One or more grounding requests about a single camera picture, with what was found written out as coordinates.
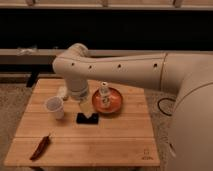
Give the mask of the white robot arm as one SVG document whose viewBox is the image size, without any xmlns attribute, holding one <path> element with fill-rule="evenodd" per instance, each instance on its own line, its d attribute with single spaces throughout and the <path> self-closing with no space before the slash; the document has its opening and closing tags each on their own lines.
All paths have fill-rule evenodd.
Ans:
<svg viewBox="0 0 213 171">
<path fill-rule="evenodd" d="M 76 43 L 52 66 L 76 100 L 88 95 L 90 79 L 175 94 L 165 171 L 213 171 L 213 54 L 94 58 Z"/>
</svg>

